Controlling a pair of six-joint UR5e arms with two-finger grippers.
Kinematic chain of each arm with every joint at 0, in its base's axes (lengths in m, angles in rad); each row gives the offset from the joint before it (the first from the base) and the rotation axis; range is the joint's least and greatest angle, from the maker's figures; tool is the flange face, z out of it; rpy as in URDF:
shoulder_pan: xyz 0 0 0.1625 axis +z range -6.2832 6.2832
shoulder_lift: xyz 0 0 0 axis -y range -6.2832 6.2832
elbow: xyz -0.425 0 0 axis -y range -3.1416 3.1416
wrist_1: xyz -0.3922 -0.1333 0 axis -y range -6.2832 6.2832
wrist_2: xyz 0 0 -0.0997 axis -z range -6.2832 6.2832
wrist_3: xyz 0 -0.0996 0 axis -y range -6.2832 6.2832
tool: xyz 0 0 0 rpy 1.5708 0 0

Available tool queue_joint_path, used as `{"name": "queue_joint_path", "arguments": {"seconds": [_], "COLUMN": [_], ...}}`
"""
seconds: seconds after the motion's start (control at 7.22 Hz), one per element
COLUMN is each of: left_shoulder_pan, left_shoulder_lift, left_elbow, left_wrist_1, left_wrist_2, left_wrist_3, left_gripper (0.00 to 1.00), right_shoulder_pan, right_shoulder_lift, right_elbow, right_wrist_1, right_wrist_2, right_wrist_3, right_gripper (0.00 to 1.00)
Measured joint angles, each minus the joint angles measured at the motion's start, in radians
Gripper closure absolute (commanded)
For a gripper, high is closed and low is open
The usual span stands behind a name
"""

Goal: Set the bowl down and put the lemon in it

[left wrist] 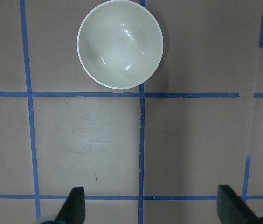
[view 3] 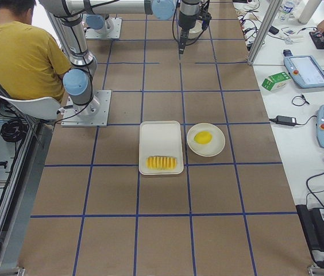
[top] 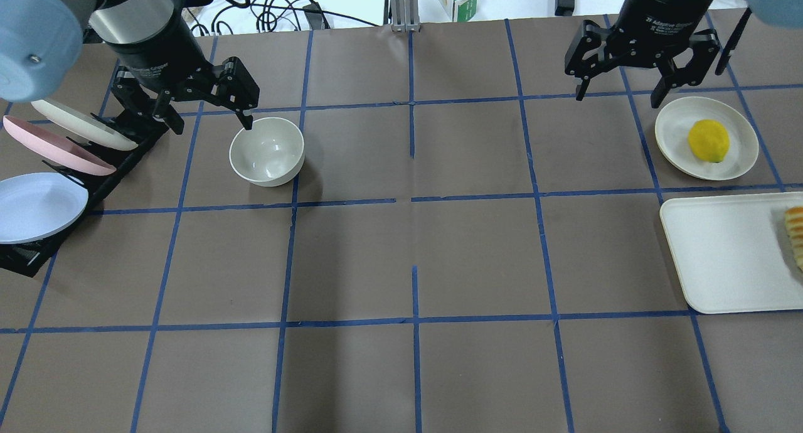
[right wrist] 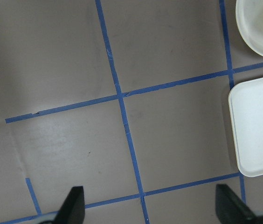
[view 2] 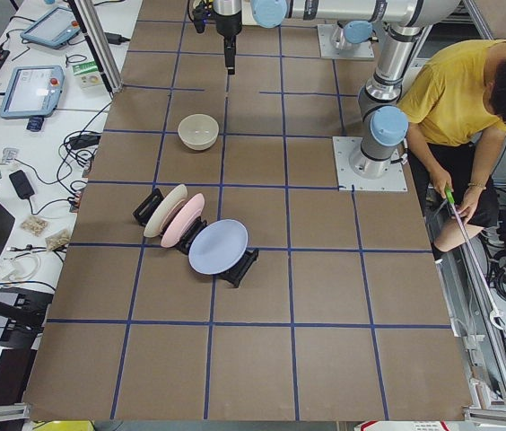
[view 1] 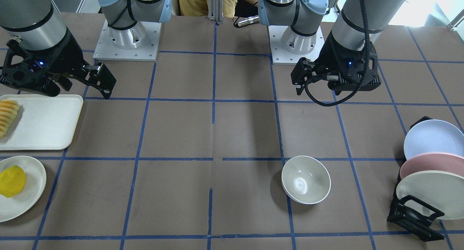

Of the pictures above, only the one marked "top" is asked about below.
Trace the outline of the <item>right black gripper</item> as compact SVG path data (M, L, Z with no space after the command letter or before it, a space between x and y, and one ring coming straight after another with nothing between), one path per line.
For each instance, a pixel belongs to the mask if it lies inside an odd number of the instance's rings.
M564 57L565 75L577 82L575 99L582 101L593 78L623 64L627 56L655 56L661 75L651 93L651 107L659 108L674 88L697 86L705 80L720 52L715 31L692 35L699 13L699 0L625 0L614 30L602 29L585 19ZM677 67L674 56L690 49L686 66Z

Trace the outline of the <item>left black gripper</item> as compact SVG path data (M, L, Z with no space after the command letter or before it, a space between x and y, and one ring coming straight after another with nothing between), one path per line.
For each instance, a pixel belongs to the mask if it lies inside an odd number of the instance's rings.
M235 113L243 128L252 130L252 110L259 100L252 74L237 56L210 64L181 19L172 19L142 42L116 44L115 52L126 70L115 71L112 95L126 112L163 122L181 135L184 119L172 102L203 100ZM144 88L157 97L152 99Z

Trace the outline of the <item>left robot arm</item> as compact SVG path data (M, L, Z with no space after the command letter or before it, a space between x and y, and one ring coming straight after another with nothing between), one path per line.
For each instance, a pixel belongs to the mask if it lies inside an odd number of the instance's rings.
M126 112L183 133L175 102L231 110L247 130L259 87L232 56L209 62L173 0L1 0L2 98L34 102L58 90L86 28L117 54L112 92Z

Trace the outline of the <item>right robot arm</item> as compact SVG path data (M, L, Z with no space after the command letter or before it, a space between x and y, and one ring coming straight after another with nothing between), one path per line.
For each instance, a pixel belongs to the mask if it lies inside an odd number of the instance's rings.
M747 8L725 45L715 29L699 25L714 0L624 0L607 29L591 19L580 24L565 55L565 73L577 80L576 100L590 82L619 67L659 70L651 105L659 107L674 88L697 86L712 66L720 75L755 16L774 27L801 27L802 0L743 0Z

